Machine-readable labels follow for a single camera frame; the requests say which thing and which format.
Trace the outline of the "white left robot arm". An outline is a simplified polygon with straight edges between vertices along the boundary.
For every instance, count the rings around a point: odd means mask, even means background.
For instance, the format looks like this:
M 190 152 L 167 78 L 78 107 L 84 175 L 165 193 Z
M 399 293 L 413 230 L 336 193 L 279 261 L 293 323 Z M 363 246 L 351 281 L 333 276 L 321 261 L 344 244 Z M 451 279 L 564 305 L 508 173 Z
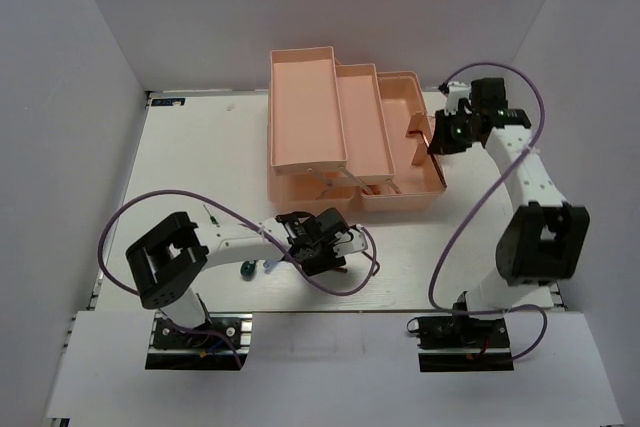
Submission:
M 244 261 L 297 262 L 309 277 L 346 265 L 368 242 L 358 226 L 329 208 L 280 214 L 253 229 L 245 224 L 200 228 L 185 212 L 175 212 L 126 250 L 142 306 L 163 312 L 188 345 L 211 334 L 211 321 L 191 284 L 204 270 Z

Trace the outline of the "long brown hex key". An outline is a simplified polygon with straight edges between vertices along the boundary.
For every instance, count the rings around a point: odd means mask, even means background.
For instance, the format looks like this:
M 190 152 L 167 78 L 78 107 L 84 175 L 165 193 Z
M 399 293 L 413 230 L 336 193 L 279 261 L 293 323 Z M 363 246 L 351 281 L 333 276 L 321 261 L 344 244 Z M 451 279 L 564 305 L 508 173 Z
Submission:
M 426 159 L 429 159 L 432 163 L 432 166 L 438 176 L 440 184 L 446 188 L 447 182 L 444 176 L 444 172 L 439 161 L 436 159 L 435 154 L 431 151 L 431 142 L 429 141 L 427 135 L 422 130 L 410 130 L 406 134 L 407 137 L 416 138 L 418 142 L 418 146 L 413 154 L 411 165 L 412 166 L 422 166 Z

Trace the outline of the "green stubby screwdriver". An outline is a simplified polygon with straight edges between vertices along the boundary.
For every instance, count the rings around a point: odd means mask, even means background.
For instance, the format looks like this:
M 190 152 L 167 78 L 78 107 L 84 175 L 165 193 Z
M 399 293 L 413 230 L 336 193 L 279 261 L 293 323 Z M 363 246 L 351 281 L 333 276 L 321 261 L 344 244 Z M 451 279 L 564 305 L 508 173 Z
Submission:
M 240 275 L 241 278 L 245 281 L 250 281 L 255 277 L 257 262 L 253 261 L 245 261 L 241 264 L 240 267 Z
M 204 207 L 204 209 L 205 209 L 205 211 L 206 211 L 206 213 L 207 213 L 207 216 L 208 216 L 208 218 L 209 218 L 210 222 L 211 222 L 213 225 L 215 225 L 215 226 L 219 226 L 219 222 L 218 222 L 218 220 L 217 220 L 217 219 L 216 219 L 216 217 L 213 215 L 213 213 L 209 210 L 209 208 L 208 208 L 206 205 L 203 205 L 203 207 Z

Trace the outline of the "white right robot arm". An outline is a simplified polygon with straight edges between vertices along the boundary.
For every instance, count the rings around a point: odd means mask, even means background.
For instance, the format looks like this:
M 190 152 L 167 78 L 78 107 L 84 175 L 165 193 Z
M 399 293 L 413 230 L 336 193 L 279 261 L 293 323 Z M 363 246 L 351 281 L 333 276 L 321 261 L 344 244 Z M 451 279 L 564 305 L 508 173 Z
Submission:
M 472 346 L 488 332 L 484 316 L 500 316 L 537 289 L 574 276 L 590 216 L 551 180 L 534 149 L 531 122 L 524 110 L 509 107 L 503 79 L 440 89 L 446 102 L 435 113 L 429 153 L 452 155 L 480 144 L 497 166 L 513 210 L 496 246 L 495 269 L 461 295 L 458 305 L 466 311 L 451 321 L 453 337 Z

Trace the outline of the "pink plastic toolbox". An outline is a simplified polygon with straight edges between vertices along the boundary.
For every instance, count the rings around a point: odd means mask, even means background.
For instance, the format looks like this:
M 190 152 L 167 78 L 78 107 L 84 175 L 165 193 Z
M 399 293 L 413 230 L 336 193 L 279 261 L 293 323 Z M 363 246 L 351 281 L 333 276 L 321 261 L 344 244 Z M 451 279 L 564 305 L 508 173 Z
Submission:
M 446 191 L 414 72 L 342 64 L 331 46 L 274 50 L 270 72 L 267 192 L 277 210 L 425 210 Z

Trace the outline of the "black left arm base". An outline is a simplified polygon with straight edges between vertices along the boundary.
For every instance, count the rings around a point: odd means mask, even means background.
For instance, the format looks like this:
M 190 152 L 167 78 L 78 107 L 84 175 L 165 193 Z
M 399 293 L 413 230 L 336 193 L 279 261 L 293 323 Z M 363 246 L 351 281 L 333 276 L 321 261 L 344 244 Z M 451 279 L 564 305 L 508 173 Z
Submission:
M 249 354 L 251 314 L 211 314 L 207 330 L 216 335 L 182 333 L 170 326 L 170 322 L 157 314 L 146 354 L 145 369 L 150 371 L 240 371 L 230 342 L 236 349 L 240 363 Z

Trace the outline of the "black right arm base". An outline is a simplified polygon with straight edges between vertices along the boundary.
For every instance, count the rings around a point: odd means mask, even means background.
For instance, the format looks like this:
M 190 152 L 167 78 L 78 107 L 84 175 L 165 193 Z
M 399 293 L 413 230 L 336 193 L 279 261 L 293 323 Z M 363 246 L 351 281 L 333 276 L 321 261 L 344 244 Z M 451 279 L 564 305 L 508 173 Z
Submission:
M 411 318 L 421 373 L 507 372 L 514 365 L 504 319 L 430 315 Z

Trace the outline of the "blue clear handle screwdriver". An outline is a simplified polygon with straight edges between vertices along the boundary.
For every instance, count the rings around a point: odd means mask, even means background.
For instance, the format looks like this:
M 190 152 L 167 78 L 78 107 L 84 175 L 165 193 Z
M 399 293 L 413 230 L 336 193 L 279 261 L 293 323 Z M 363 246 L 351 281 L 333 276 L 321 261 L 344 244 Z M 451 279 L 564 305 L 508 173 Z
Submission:
M 263 262 L 263 270 L 266 273 L 269 273 L 269 272 L 273 271 L 275 268 L 277 268 L 278 266 L 281 266 L 283 264 L 284 264 L 283 261 L 264 261 Z

